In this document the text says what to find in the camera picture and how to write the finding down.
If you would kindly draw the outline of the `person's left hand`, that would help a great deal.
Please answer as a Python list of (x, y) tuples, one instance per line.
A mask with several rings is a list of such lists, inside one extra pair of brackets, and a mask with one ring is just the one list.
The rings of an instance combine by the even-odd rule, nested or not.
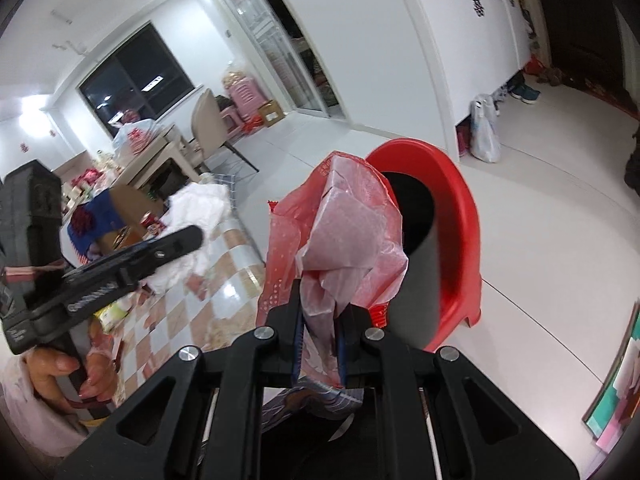
[(113, 339), (96, 318), (58, 342), (27, 352), (25, 368), (23, 410), (30, 417), (74, 415), (98, 422), (114, 412)]

